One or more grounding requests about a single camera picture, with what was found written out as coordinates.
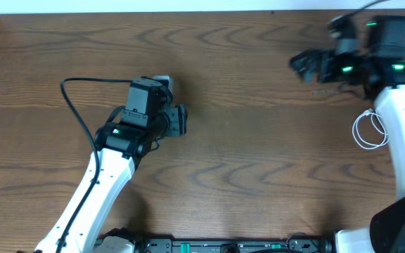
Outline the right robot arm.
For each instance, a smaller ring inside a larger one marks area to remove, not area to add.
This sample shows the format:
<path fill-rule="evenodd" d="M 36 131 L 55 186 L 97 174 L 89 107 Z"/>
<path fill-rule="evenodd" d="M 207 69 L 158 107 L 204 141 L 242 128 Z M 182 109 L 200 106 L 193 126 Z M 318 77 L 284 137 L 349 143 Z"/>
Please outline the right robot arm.
<path fill-rule="evenodd" d="M 405 16 L 376 15 L 368 24 L 367 53 L 357 49 L 350 14 L 328 24 L 336 40 L 330 49 L 309 49 L 289 65 L 306 82 L 362 85 L 383 124 L 392 158 L 396 201 L 373 216 L 368 226 L 335 233 L 334 252 L 405 252 Z"/>

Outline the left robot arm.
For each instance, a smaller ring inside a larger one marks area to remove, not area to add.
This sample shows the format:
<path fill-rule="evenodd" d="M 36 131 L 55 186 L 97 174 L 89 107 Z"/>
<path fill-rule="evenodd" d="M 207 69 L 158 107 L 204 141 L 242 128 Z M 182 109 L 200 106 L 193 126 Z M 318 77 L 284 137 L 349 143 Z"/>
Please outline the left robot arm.
<path fill-rule="evenodd" d="M 186 133 L 184 105 L 173 105 L 173 80 L 168 75 L 129 82 L 125 105 L 116 107 L 95 135 L 83 179 L 67 207 L 36 246 L 36 252 L 134 252 L 136 242 L 99 233 L 121 190 L 140 161 L 157 150 L 165 137 Z"/>

